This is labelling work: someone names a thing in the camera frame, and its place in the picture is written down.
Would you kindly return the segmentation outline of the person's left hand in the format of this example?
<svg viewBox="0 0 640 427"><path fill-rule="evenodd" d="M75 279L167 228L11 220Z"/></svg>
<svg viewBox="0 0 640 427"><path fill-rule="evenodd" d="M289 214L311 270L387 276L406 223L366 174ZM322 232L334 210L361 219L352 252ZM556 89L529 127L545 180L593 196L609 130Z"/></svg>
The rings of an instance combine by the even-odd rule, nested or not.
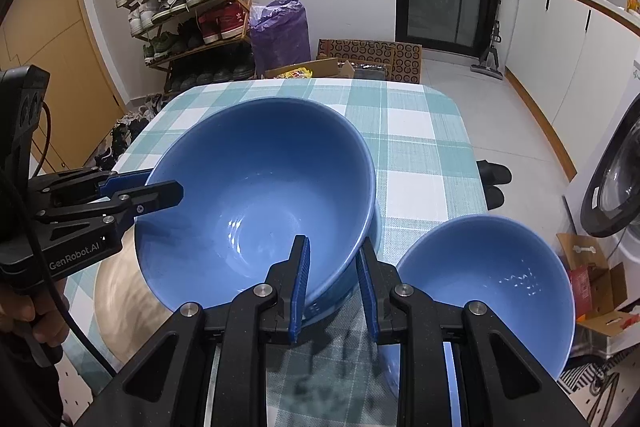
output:
<svg viewBox="0 0 640 427"><path fill-rule="evenodd" d="M17 322L36 321L32 335L38 343L47 343L51 347L59 346L68 336L70 328L56 309L47 289L35 297L29 297L1 287L0 305L2 345L8 345L10 340L20 337L15 326Z"/></svg>

